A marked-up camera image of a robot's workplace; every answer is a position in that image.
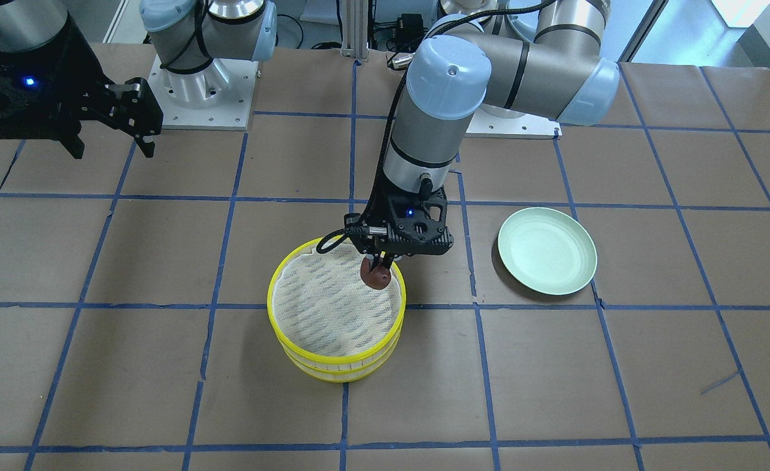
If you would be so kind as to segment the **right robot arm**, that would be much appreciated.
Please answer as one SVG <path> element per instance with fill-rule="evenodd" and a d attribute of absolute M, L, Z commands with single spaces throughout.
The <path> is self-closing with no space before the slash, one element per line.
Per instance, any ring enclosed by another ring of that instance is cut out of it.
<path fill-rule="evenodd" d="M 172 100 L 196 109 L 232 87 L 223 60 L 271 59 L 270 1 L 143 1 L 139 12 Z M 119 84 L 103 71 L 61 1 L 0 1 L 0 139 L 49 139 L 82 158 L 83 120 L 133 137 L 154 155 L 164 112 L 145 78 Z"/>

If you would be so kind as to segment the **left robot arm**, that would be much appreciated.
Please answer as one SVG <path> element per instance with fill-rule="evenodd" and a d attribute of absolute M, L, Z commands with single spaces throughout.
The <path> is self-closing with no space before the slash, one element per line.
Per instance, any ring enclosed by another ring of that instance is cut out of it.
<path fill-rule="evenodd" d="M 609 1 L 509 2 L 430 28 L 394 93 L 366 208 L 341 230 L 362 274 L 450 250 L 445 179 L 481 105 L 565 124 L 603 119 L 619 81 L 602 57 L 610 15 Z"/>

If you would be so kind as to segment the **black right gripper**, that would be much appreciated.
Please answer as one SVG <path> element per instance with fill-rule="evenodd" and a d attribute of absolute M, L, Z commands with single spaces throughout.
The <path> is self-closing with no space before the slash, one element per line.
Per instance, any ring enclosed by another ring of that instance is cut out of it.
<path fill-rule="evenodd" d="M 131 78 L 124 84 L 69 78 L 53 84 L 52 90 L 58 99 L 52 140 L 74 159 L 82 159 L 86 147 L 80 138 L 83 120 L 98 120 L 127 133 L 145 158 L 154 157 L 164 114 L 145 78 Z"/>

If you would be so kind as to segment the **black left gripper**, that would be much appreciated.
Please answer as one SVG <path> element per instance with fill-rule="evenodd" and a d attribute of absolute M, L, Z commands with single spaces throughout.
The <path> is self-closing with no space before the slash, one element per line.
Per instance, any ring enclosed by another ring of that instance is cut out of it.
<path fill-rule="evenodd" d="M 359 223 L 367 227 L 362 245 L 368 253 L 383 254 L 382 269 L 391 270 L 394 256 L 403 254 L 447 253 L 453 236 L 446 224 L 447 197 L 444 190 L 421 200 L 417 194 L 403 190 L 381 190 L 374 197 L 372 209 Z M 369 271 L 379 266 L 379 257 L 369 258 Z"/>

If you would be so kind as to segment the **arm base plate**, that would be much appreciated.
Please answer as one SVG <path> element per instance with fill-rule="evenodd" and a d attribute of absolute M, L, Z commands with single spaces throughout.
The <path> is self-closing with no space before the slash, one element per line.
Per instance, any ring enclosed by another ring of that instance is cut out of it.
<path fill-rule="evenodd" d="M 216 59 L 207 69 L 179 75 L 155 57 L 148 83 L 167 130 L 247 131 L 260 64 Z"/>
<path fill-rule="evenodd" d="M 546 117 L 529 115 L 492 105 L 480 105 L 466 137 L 552 139 L 562 135 L 561 126 Z"/>

